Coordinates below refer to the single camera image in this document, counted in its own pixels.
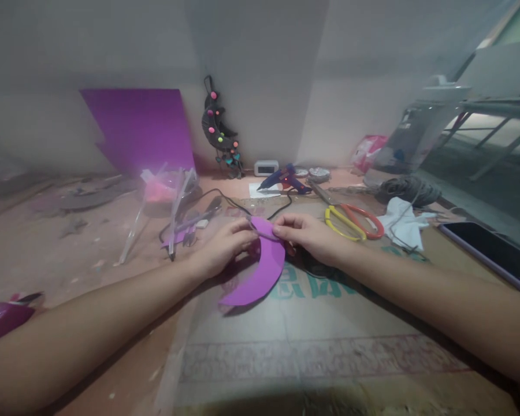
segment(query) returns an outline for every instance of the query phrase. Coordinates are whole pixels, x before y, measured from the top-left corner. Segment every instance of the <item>yellow scissors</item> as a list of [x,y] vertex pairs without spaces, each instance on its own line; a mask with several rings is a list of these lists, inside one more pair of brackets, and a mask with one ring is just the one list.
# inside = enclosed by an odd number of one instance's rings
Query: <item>yellow scissors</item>
[[[341,234],[343,237],[348,238],[352,241],[364,241],[366,238],[370,240],[380,239],[383,236],[384,228],[381,225],[380,221],[372,214],[364,211],[363,209],[356,207],[354,205],[343,204],[338,201],[335,201],[327,192],[325,192],[322,188],[320,188],[317,184],[308,182],[308,185],[312,187],[314,192],[318,194],[320,198],[322,198],[329,206],[325,210],[325,223],[336,233]],[[337,211],[336,206],[341,207],[347,216],[345,217],[339,211]],[[369,232],[365,230],[359,223],[358,219],[354,216],[353,211],[362,214],[363,216],[369,218],[373,224],[376,226],[376,233]],[[350,229],[352,229],[358,237],[351,237],[342,233],[340,230],[335,228],[335,226],[331,222],[331,214],[335,215],[338,219],[340,219],[343,223],[345,223]]]

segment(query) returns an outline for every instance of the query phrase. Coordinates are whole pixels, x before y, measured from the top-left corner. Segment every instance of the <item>white alarm clock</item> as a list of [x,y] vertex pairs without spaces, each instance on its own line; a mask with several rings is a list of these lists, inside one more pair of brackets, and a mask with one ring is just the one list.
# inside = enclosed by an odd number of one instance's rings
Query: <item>white alarm clock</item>
[[270,176],[279,170],[277,161],[257,161],[254,164],[254,176]]

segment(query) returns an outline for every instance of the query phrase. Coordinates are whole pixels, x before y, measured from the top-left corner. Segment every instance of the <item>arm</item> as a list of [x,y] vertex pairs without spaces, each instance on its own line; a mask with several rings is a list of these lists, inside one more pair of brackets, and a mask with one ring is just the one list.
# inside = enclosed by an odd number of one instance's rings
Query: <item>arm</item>
[[0,338],[0,413],[38,410],[77,384],[258,236],[245,219],[188,259],[79,296]]
[[311,216],[283,215],[273,233],[300,244],[317,260],[346,272],[520,382],[520,292],[371,250]]

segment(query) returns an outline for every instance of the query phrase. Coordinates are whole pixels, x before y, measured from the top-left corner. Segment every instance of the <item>white cloth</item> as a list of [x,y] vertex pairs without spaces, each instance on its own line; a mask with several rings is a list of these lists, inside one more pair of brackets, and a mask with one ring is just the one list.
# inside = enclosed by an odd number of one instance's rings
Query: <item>white cloth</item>
[[416,217],[410,202],[396,196],[387,204],[387,213],[377,219],[380,220],[385,234],[393,243],[404,248],[423,251],[420,229],[429,226],[428,218],[435,216],[433,213],[422,213]]

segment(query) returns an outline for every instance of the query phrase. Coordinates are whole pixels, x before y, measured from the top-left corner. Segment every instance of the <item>hot glue gun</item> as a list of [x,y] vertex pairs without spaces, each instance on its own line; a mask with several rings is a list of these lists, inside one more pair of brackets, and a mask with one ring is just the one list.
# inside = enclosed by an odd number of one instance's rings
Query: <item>hot glue gun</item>
[[280,183],[283,186],[283,189],[294,188],[299,193],[299,195],[304,195],[312,192],[312,188],[304,186],[299,180],[295,177],[295,167],[293,164],[288,164],[286,167],[272,173],[268,176],[264,182],[260,184],[257,191],[261,189],[271,188],[272,186]]

